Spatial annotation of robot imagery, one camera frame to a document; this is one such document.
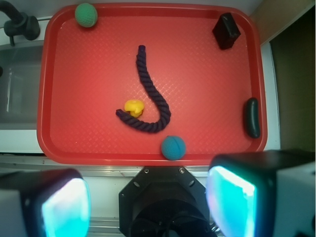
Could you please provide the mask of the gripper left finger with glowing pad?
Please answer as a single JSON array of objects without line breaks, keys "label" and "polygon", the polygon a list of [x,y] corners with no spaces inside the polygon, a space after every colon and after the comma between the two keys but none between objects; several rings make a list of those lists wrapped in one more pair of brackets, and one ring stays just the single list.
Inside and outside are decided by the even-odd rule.
[{"label": "gripper left finger with glowing pad", "polygon": [[85,237],[90,217],[89,187],[75,169],[0,175],[2,237]]}]

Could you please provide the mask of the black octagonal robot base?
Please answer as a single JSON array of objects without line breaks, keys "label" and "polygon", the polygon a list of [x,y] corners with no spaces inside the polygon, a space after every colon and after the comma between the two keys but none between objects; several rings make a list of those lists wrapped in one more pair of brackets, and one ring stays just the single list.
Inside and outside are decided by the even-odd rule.
[{"label": "black octagonal robot base", "polygon": [[145,166],[120,192],[126,237],[214,237],[206,189],[182,166]]}]

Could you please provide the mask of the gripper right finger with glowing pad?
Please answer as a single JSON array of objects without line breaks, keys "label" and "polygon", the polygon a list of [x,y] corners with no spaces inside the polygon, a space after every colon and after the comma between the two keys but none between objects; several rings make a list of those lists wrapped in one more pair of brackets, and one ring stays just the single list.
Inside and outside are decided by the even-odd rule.
[{"label": "gripper right finger with glowing pad", "polygon": [[206,200],[226,237],[313,237],[316,155],[303,150],[217,155],[208,170]]}]

